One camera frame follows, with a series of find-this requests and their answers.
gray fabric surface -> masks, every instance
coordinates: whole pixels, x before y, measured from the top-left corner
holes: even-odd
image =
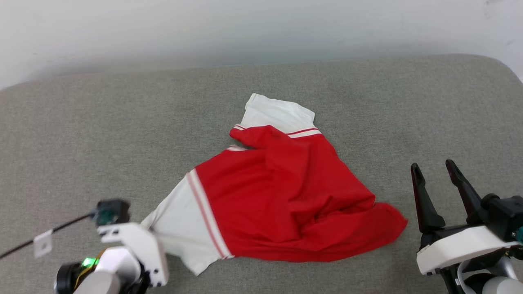
[[[256,92],[316,112],[340,158],[410,223],[393,244],[333,263],[235,258],[193,276],[168,257],[150,293],[443,293],[416,266],[420,233],[409,167],[417,162],[447,225],[465,210],[451,158],[479,194],[523,193],[523,86],[471,55],[67,76],[0,92],[0,251],[83,214],[102,198],[141,221],[195,165],[234,141]],[[2,293],[53,293],[58,267],[104,248],[88,221],[0,261]],[[516,264],[523,277],[523,262]]]

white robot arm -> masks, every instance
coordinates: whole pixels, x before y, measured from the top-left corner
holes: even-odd
[[[143,294],[148,288],[167,284],[165,252],[150,231],[134,222],[101,225],[97,231],[103,243],[120,242],[122,246],[107,248],[98,258],[60,267],[55,283],[58,294]]]
[[[509,258],[523,259],[523,198],[481,199],[452,160],[446,161],[452,183],[467,211],[467,224],[446,227],[425,190],[417,164],[411,166],[419,231],[416,261],[423,275],[442,275],[450,294],[523,293]],[[489,274],[463,273],[486,269]]]

tag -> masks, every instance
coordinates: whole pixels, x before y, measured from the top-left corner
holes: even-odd
[[[53,249],[53,242],[51,238],[52,234],[53,230],[49,230],[33,239],[33,245],[35,246],[35,258],[42,257],[51,252]]]

white bracket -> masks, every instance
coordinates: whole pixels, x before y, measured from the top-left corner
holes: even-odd
[[[163,245],[156,237],[135,222],[99,226],[102,243],[121,242],[127,246],[149,272],[153,287],[161,287],[169,280],[167,259]]]

